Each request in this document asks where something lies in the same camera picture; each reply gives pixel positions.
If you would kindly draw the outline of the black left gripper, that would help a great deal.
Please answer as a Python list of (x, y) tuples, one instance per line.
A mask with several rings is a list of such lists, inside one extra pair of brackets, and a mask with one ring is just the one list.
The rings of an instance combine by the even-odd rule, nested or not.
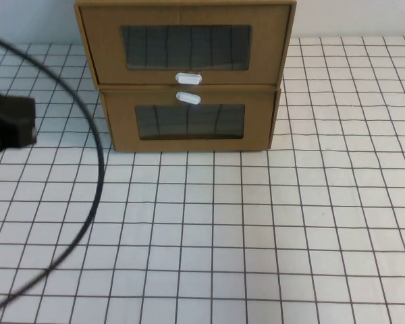
[(35, 106), (31, 97), (0, 93), (0, 152), (36, 143)]

